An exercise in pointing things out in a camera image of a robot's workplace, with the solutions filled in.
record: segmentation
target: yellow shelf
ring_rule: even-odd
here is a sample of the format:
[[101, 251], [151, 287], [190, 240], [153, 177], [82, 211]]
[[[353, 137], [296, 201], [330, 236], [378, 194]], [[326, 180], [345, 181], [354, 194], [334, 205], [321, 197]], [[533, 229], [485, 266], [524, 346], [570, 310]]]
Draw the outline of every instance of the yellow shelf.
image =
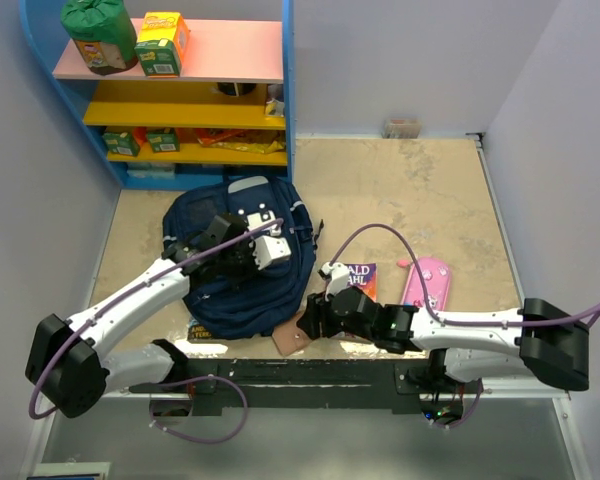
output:
[[266, 85], [242, 97], [213, 83], [103, 80], [84, 115], [86, 125], [284, 130], [285, 119], [264, 114]]
[[152, 162], [152, 163], [197, 163], [211, 165], [265, 165], [285, 167], [287, 152], [268, 154], [236, 152], [223, 148], [205, 148], [198, 143], [181, 143], [179, 152], [154, 153], [151, 146], [145, 143], [137, 157], [117, 155], [109, 152], [110, 162]]

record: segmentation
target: pink object with white buttons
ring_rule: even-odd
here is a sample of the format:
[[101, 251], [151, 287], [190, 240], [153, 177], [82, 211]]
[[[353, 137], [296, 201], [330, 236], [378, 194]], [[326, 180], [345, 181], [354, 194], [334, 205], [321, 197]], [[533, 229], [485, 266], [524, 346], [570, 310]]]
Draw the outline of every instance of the pink object with white buttons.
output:
[[[449, 266], [437, 258], [422, 257], [418, 259], [422, 276], [427, 282], [429, 301], [431, 307], [436, 310], [444, 310], [449, 295], [449, 284], [451, 283], [451, 270]], [[404, 260], [398, 261], [398, 266], [407, 268], [408, 263]], [[418, 277], [418, 272], [411, 265], [407, 283], [402, 294], [402, 303], [424, 307], [424, 292]]]

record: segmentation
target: navy backpack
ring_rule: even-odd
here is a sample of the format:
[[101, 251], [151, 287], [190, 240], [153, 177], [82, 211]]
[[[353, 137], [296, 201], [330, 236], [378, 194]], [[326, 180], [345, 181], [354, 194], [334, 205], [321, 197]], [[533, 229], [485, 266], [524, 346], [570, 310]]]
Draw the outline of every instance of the navy backpack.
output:
[[259, 272], [238, 285], [225, 278], [204, 285], [184, 297], [194, 319], [215, 338], [245, 338], [290, 319], [300, 307], [316, 260], [311, 218], [294, 186], [277, 178], [249, 177], [182, 194], [163, 219], [164, 247], [185, 241], [209, 226], [216, 214], [248, 215], [265, 204], [283, 218], [282, 232], [291, 258]]

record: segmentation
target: white wall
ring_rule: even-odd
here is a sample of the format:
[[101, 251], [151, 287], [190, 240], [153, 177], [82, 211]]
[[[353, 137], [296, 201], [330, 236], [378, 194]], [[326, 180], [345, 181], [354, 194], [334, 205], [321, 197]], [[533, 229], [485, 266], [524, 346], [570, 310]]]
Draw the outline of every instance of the white wall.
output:
[[[486, 136], [527, 296], [600, 300], [600, 0], [563, 0]], [[600, 321], [576, 420], [600, 480]]]
[[0, 1], [0, 479], [32, 422], [24, 368], [36, 324], [83, 306], [118, 188], [59, 105]]
[[[485, 131], [559, 0], [296, 0], [298, 133]], [[143, 16], [154, 0], [126, 0]], [[195, 18], [279, 20], [281, 0], [163, 0]]]

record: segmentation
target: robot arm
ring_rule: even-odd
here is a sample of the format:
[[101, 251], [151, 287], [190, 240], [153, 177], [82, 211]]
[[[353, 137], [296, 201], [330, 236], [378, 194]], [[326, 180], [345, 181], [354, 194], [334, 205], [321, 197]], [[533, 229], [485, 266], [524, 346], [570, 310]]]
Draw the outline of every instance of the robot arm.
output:
[[[291, 250], [280, 237], [273, 212], [263, 220], [259, 213], [246, 218], [216, 216], [194, 243], [170, 245], [149, 269], [109, 298], [66, 320], [56, 315], [42, 320], [31, 347], [27, 378], [34, 384], [42, 382], [42, 393], [69, 418], [86, 412], [107, 392], [187, 378], [187, 357], [166, 340], [131, 352], [111, 351], [154, 313], [218, 275], [239, 282], [288, 260]], [[268, 235], [250, 238], [256, 231]], [[241, 237], [231, 247], [219, 248]], [[201, 252], [214, 253], [197, 260]], [[76, 341], [41, 378], [52, 357], [78, 331], [82, 333]]]
[[[112, 354], [112, 349], [155, 312], [218, 275], [242, 281], [287, 260], [291, 252], [279, 238], [278, 224], [270, 221], [274, 218], [273, 212], [266, 219], [260, 214], [216, 216], [193, 244], [172, 244], [146, 272], [110, 298], [66, 320], [45, 318], [36, 330], [27, 378], [69, 418], [89, 410], [109, 391], [188, 378], [187, 357], [166, 340], [132, 352]], [[268, 235], [249, 238], [260, 230]], [[227, 241], [232, 246], [222, 250], [220, 244]], [[520, 310], [444, 312], [445, 320], [471, 323], [458, 326], [441, 323], [426, 309], [372, 301], [361, 290], [347, 287], [349, 272], [343, 264], [326, 264], [321, 274], [329, 279], [327, 289], [308, 296], [298, 326], [312, 339], [344, 331], [390, 353], [429, 351], [429, 367], [410, 373], [408, 379], [423, 391], [453, 392], [458, 385], [485, 376], [509, 375], [534, 375], [567, 390], [588, 388], [587, 325], [514, 326], [520, 320], [528, 324], [567, 316], [542, 300], [528, 299]], [[79, 331], [59, 360], [51, 362]]]
[[[501, 312], [440, 312], [442, 323], [427, 309], [382, 306], [362, 290], [347, 287], [349, 272], [341, 263], [325, 264], [321, 274], [329, 281], [326, 291], [309, 296], [298, 327], [312, 339], [344, 331], [391, 353], [432, 352], [436, 368], [428, 372], [430, 378], [420, 378], [423, 387], [533, 375], [555, 388], [589, 388], [588, 326], [576, 322], [534, 328], [534, 321], [568, 316], [544, 300], [527, 299], [522, 309]], [[522, 321], [531, 326], [515, 326]]]

